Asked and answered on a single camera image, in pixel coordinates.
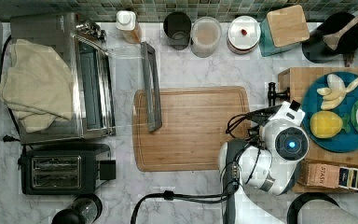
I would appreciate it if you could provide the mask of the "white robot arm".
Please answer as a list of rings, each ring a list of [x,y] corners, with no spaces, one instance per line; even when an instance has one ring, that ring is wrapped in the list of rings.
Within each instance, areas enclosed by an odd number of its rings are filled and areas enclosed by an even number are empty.
[[[223,224],[284,224],[252,202],[244,188],[281,195],[293,187],[309,151],[309,138],[301,129],[305,112],[292,101],[256,110],[246,118],[260,126],[256,135],[229,140],[220,149],[221,190],[227,195]]]

